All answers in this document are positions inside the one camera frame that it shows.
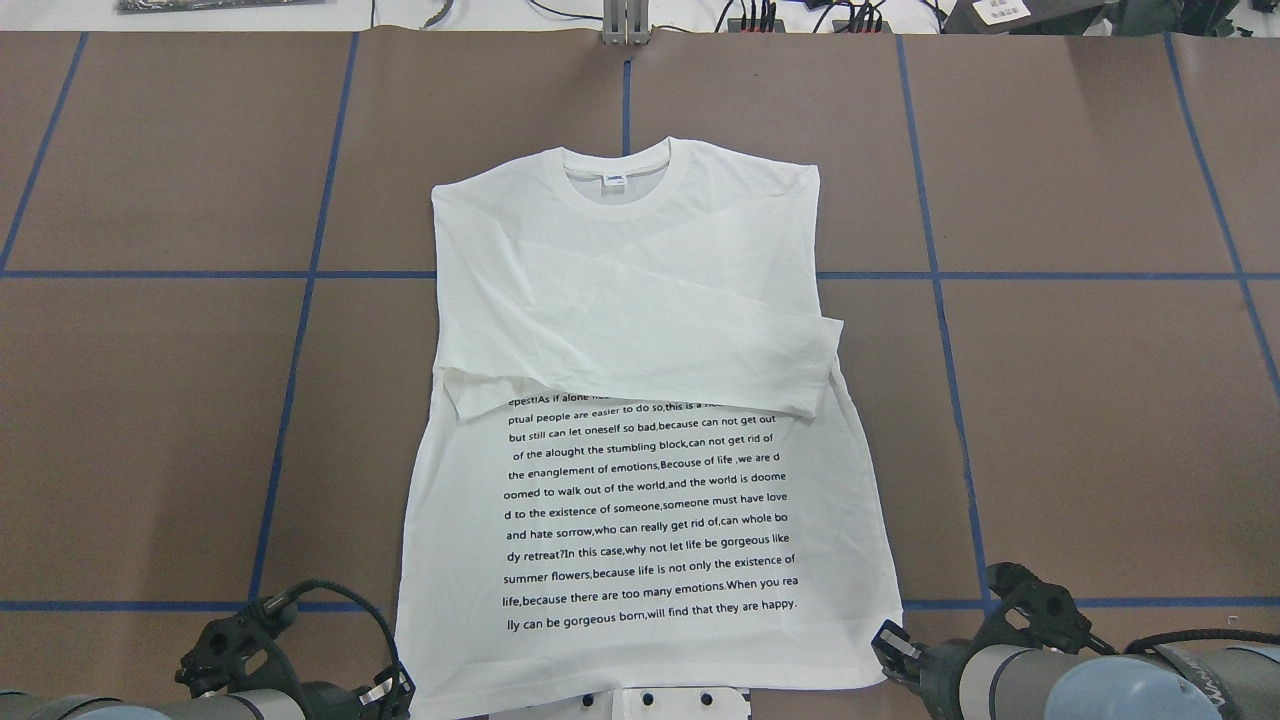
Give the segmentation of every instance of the black cable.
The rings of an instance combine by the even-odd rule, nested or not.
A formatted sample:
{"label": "black cable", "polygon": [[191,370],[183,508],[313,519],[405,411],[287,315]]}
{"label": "black cable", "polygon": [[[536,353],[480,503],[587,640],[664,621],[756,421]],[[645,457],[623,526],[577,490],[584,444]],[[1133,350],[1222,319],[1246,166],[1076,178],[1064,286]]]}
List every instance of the black cable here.
{"label": "black cable", "polygon": [[[742,6],[742,17],[746,17],[746,0],[737,0],[737,4]],[[719,27],[724,24],[724,17],[728,15],[728,9],[733,6],[733,0],[724,3],[724,9],[721,10],[721,19],[716,20],[716,29],[712,32],[719,32]]]}
{"label": "black cable", "polygon": [[1222,629],[1201,629],[1201,630],[1181,630],[1178,633],[1162,633],[1158,635],[1148,635],[1146,638],[1139,638],[1129,643],[1124,652],[1125,655],[1138,655],[1147,652],[1157,644],[1165,643],[1179,643],[1188,641],[1243,641],[1266,644],[1280,644],[1280,634],[1275,633],[1260,633],[1256,630],[1236,630],[1234,628]]}
{"label": "black cable", "polygon": [[938,20],[938,35],[942,35],[942,20],[947,19],[947,14],[942,12],[938,0],[933,0],[932,3],[929,0],[920,0],[920,3],[924,3],[925,8],[933,10],[933,19]]}
{"label": "black cable", "polygon": [[724,9],[721,10],[721,19],[716,20],[716,29],[712,32],[719,32],[719,26],[724,24],[724,17],[728,15],[728,9],[733,6],[733,0],[724,3]]}
{"label": "black cable", "polygon": [[[381,611],[379,611],[378,607],[374,606],[374,603],[361,597],[358,593],[356,593],[356,591],[329,580],[319,580],[319,579],[302,580],[301,583],[291,587],[289,589],[284,591],[280,594],[291,598],[291,601],[296,601],[314,589],[326,589],[330,592],[335,592],[346,597],[347,600],[351,600],[352,602],[362,607],[365,612],[372,615],[374,620],[378,623],[378,629],[383,632],[383,639],[387,642],[387,652],[390,653],[392,656],[392,673],[394,674],[392,676],[392,687],[390,689],[387,691],[387,696],[384,696],[383,703],[378,707],[378,719],[383,720],[387,714],[387,710],[389,707],[393,707],[396,705],[396,701],[399,700],[402,689],[399,650],[396,647],[396,637],[392,634],[392,628],[387,623],[387,618],[383,616]],[[293,671],[292,667],[288,667],[288,670],[289,673]],[[297,682],[296,675],[294,675],[294,682]],[[307,715],[307,720],[311,720],[310,715]]]}
{"label": "black cable", "polygon": [[881,0],[879,3],[870,6],[867,13],[867,32],[879,32],[879,28],[884,26],[884,13],[881,12],[879,6],[888,0]]}
{"label": "black cable", "polygon": [[426,22],[422,23],[422,27],[420,27],[419,29],[426,29],[434,24],[438,24],[440,20],[444,19],[445,15],[449,14],[449,10],[452,9],[453,9],[453,0],[444,0],[444,6],[440,8],[440,10],[436,12],[434,15],[428,18]]}
{"label": "black cable", "polygon": [[548,13],[550,13],[553,15],[559,15],[562,18],[572,18],[575,20],[600,20],[600,22],[604,22],[604,18],[602,18],[600,15],[580,15],[577,13],[566,13],[563,10],[557,10],[554,8],[548,8],[547,5],[543,5],[541,3],[539,3],[538,0],[529,0],[529,4],[532,5],[532,6],[535,6],[535,8],[540,8],[543,10],[547,10]]}
{"label": "black cable", "polygon": [[837,5],[842,8],[852,8],[854,4],[850,3],[849,0],[836,0],[831,5],[827,5],[827,9],[823,10],[822,15],[818,17],[818,24],[813,26],[813,32],[818,32],[819,29],[822,29],[822,22],[827,19],[827,15],[831,14],[831,12],[836,9]]}

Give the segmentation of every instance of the blue tape line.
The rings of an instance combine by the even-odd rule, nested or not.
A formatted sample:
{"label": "blue tape line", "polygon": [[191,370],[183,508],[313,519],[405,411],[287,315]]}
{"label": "blue tape line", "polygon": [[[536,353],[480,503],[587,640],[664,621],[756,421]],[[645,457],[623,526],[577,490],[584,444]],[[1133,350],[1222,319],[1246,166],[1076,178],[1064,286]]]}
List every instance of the blue tape line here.
{"label": "blue tape line", "polygon": [[902,610],[914,612],[933,610],[986,610],[982,600],[904,600]]}
{"label": "blue tape line", "polygon": [[0,250],[0,270],[9,263],[9,254],[13,252],[13,243],[18,240],[18,229],[22,227],[22,218],[27,214],[27,202],[36,190],[36,178],[40,177],[40,168],[45,164],[45,154],[49,151],[49,142],[54,138],[54,129],[58,128],[58,119],[63,115],[63,106],[67,105],[67,95],[72,90],[72,81],[76,79],[76,69],[79,68],[79,59],[84,55],[84,45],[88,42],[88,33],[82,32],[79,42],[76,44],[76,53],[72,55],[72,64],[67,68],[67,77],[63,78],[63,88],[58,94],[58,102],[54,102],[54,113],[49,117],[49,126],[45,127],[45,137],[40,140],[40,149],[36,150],[36,160],[31,164],[31,173],[27,176],[27,186],[22,188],[22,197],[18,199],[18,209],[13,213],[13,223],[9,224],[9,234],[5,237],[4,249]]}
{"label": "blue tape line", "polygon": [[0,600],[4,612],[236,612],[243,602],[148,600]]}
{"label": "blue tape line", "polygon": [[1078,597],[1080,607],[1280,607],[1280,597]]}
{"label": "blue tape line", "polygon": [[[1164,609],[1164,607],[1280,607],[1280,597],[1084,597],[1075,603],[1087,609]],[[243,602],[234,601],[148,601],[148,600],[0,600],[0,612],[238,612]],[[904,600],[902,609],[937,612],[947,610],[986,610],[982,600]],[[364,612],[355,602],[298,602],[301,612]]]}
{"label": "blue tape line", "polygon": [[[308,270],[3,270],[12,279],[306,279]],[[317,279],[436,279],[435,270],[316,270]],[[1091,273],[979,270],[824,270],[819,281],[1156,281],[1235,282],[1235,273]],[[1280,273],[1244,273],[1249,281],[1280,281]]]}
{"label": "blue tape line", "polygon": [[895,35],[897,45],[897,70],[902,81],[902,102],[906,109],[906,129],[911,141],[911,163],[915,167],[915,188],[920,201],[920,219],[924,223],[924,245],[929,252],[929,274],[933,281],[933,305],[938,313],[938,333],[942,336],[942,359],[947,369],[947,386],[951,389],[951,415],[960,436],[960,454],[964,460],[965,493],[969,496],[969,533],[973,539],[973,555],[978,571],[978,592],[982,603],[991,607],[993,600],[987,588],[987,553],[982,541],[982,521],[978,516],[978,493],[973,486],[973,466],[969,461],[969,437],[964,428],[964,413],[960,409],[960,384],[956,378],[955,356],[951,351],[951,329],[947,324],[946,300],[942,296],[942,277],[938,272],[938,252],[933,242],[933,215],[929,213],[929,196],[924,186],[924,164],[920,159],[920,138],[915,128],[915,108],[911,102],[911,81],[906,72],[906,47],[902,36]]}
{"label": "blue tape line", "polygon": [[928,281],[933,275],[914,270],[867,270],[867,272],[824,272],[818,273],[819,281]]}
{"label": "blue tape line", "polygon": [[338,170],[338,154],[342,146],[342,129],[347,118],[347,101],[351,99],[351,78],[356,68],[356,51],[360,47],[360,33],[351,33],[351,49],[347,51],[347,73],[342,81],[342,99],[338,101],[338,119],[333,128],[333,145],[329,150],[329,169],[325,172],[324,193],[320,196],[320,214],[316,218],[316,234],[311,246],[311,266],[307,270],[307,286],[302,291],[302,311],[298,314],[298,331],[293,338],[293,357],[289,360],[289,379],[284,386],[284,406],[280,410],[280,427],[275,433],[275,454],[271,457],[271,478],[266,484],[266,500],[262,503],[262,523],[257,534],[257,551],[253,553],[253,574],[250,578],[248,598],[255,600],[262,585],[262,568],[266,564],[266,548],[271,537],[271,516],[275,512],[275,496],[280,487],[280,470],[284,466],[284,436],[289,432],[293,414],[293,395],[298,384],[298,360],[302,357],[302,341],[307,334],[311,318],[311,296],[315,292],[320,250],[324,245],[325,224],[329,219],[329,200],[333,196],[333,178]]}
{"label": "blue tape line", "polygon": [[1233,273],[1094,273],[1094,272],[970,272],[945,270],[945,281],[1234,281]]}
{"label": "blue tape line", "polygon": [[1201,146],[1199,132],[1196,131],[1196,120],[1192,118],[1190,105],[1187,102],[1187,91],[1183,88],[1183,73],[1178,67],[1178,54],[1174,51],[1174,36],[1165,33],[1165,55],[1169,56],[1169,69],[1174,76],[1174,88],[1178,91],[1178,104],[1183,109],[1183,120],[1187,123],[1187,135],[1192,141],[1192,150],[1196,151],[1196,161],[1199,163],[1201,174],[1204,177],[1204,188],[1208,190],[1208,199],[1213,204],[1213,214],[1217,217],[1217,227],[1222,231],[1222,242],[1231,256],[1231,268],[1240,283],[1240,295],[1244,296],[1244,306],[1249,313],[1249,322],[1253,324],[1253,334],[1258,341],[1258,350],[1262,352],[1262,361],[1267,366],[1271,377],[1271,389],[1276,400],[1280,400],[1280,370],[1276,369],[1275,356],[1271,354],[1271,345],[1267,342],[1267,333],[1262,329],[1262,319],[1258,309],[1253,304],[1253,293],[1249,291],[1249,282],[1244,274],[1244,265],[1240,263],[1240,254],[1235,247],[1235,238],[1231,237],[1231,225],[1226,222],[1226,213],[1222,211],[1222,201],[1217,195],[1217,184],[1213,174],[1210,173],[1208,160],[1204,159],[1204,149]]}
{"label": "blue tape line", "polygon": [[5,270],[14,279],[302,279],[306,270]]}
{"label": "blue tape line", "polygon": [[320,270],[321,279],[435,279],[435,270]]}
{"label": "blue tape line", "polygon": [[622,61],[622,154],[631,154],[631,58]]}
{"label": "blue tape line", "polygon": [[298,612],[364,612],[355,602],[298,602]]}

